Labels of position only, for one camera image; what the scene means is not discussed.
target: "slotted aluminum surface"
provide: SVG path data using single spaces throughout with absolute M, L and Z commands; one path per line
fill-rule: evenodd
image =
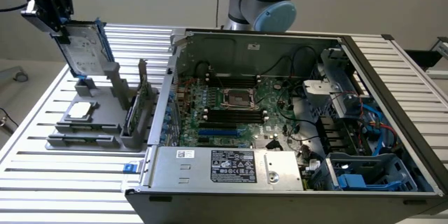
M 137 85 L 136 65 L 139 59 L 144 58 L 148 60 L 148 80 L 159 88 L 171 56 L 172 29 L 108 25 L 105 30 L 116 61 L 121 65 L 121 77 L 127 78 L 131 86 Z M 405 67 L 389 43 L 376 35 L 353 36 L 387 85 L 395 90 L 401 105 L 411 108 L 411 117 L 417 125 L 428 123 L 427 120 L 447 123 L 447 117 L 440 115 L 444 108 L 437 98 L 419 82 L 412 69 Z M 100 86 L 109 85 L 104 77 L 95 77 L 93 80 Z M 52 125 L 76 94 L 75 81 L 65 67 L 0 151 L 0 223 L 141 223 L 121 193 L 121 170 L 125 163 L 144 157 L 144 152 L 45 149 L 45 137 L 53 131 Z M 433 130 L 444 132 L 437 126 L 433 126 Z M 427 140 L 445 161 L 444 139 L 427 135 Z M 129 175 L 127 180 L 136 183 L 137 175 Z M 448 218 L 448 212 L 432 218 L 408 219 L 401 224 L 445 223 L 447 220 L 441 218 Z

